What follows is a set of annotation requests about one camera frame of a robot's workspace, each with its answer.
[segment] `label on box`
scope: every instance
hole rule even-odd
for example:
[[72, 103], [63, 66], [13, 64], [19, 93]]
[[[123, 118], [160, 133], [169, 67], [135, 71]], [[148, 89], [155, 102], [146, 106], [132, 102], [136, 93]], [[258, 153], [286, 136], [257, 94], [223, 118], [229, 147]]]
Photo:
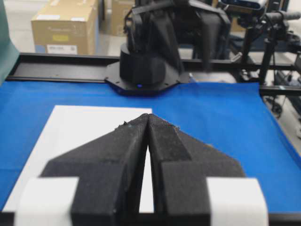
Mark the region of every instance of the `label on box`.
[[76, 45], [47, 45], [47, 52], [51, 54], [77, 54]]
[[69, 36], [65, 34], [54, 34], [52, 35], [53, 41], [69, 41]]
[[81, 22], [84, 22], [85, 18], [84, 17], [72, 17], [71, 21], [81, 21]]
[[59, 20], [60, 15], [46, 15], [46, 14], [40, 14], [37, 16], [37, 20]]

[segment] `floor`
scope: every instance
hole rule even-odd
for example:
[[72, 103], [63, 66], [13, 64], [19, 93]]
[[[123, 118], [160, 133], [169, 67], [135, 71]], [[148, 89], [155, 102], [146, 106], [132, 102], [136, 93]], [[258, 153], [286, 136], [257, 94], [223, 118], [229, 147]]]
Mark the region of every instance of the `floor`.
[[[20, 52], [34, 52], [30, 20], [46, 2], [47, 0], [4, 0], [10, 37]], [[300, 0], [290, 0], [289, 10], [301, 11]], [[108, 34], [110, 9], [108, 12], [106, 23], [102, 23], [101, 25], [100, 45], [97, 54], [101, 56], [119, 56], [120, 45], [126, 41], [126, 38]], [[295, 33], [301, 34], [300, 20], [291, 22], [290, 26]], [[181, 49], [180, 54], [182, 58], [191, 58], [191, 51], [188, 49]], [[263, 53], [251, 53], [251, 56], [256, 62], [261, 62]], [[278, 63], [292, 63], [294, 58], [295, 56], [289, 53], [276, 54]], [[201, 76], [198, 75], [197, 80], [235, 82], [228, 73], [202, 74]], [[268, 81], [269, 83], [272, 82], [272, 72], [269, 72]], [[282, 100], [284, 100], [284, 97], [279, 98], [279, 102], [282, 103]], [[278, 122], [296, 150], [301, 154], [301, 139], [296, 136], [296, 127], [300, 126], [299, 118], [300, 116], [298, 116], [289, 100], [286, 99], [284, 102], [284, 112]]]

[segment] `cardboard box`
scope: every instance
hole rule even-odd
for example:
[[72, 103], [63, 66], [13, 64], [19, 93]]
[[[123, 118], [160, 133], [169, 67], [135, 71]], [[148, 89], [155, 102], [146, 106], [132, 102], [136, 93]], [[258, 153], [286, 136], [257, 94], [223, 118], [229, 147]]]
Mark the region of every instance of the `cardboard box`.
[[51, 0], [32, 19], [37, 53], [92, 55], [98, 49], [98, 0]]
[[124, 17], [135, 4], [135, 0], [112, 0], [111, 35], [124, 36]]

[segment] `white tape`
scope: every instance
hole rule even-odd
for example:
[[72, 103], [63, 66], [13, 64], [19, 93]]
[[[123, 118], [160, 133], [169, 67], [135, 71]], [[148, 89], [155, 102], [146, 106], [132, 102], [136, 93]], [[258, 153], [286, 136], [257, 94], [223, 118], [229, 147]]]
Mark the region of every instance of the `white tape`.
[[207, 178], [211, 226], [268, 226], [268, 210], [255, 178]]
[[33, 178], [23, 190], [15, 226], [72, 226], [70, 210], [79, 179]]

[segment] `camera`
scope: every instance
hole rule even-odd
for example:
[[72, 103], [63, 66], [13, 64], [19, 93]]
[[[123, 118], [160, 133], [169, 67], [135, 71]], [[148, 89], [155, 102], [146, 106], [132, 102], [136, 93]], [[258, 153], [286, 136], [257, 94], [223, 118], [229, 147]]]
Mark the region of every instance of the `camera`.
[[262, 9], [268, 0], [219, 0], [219, 2], [226, 5], [233, 5], [236, 7], [249, 8], [252, 10]]

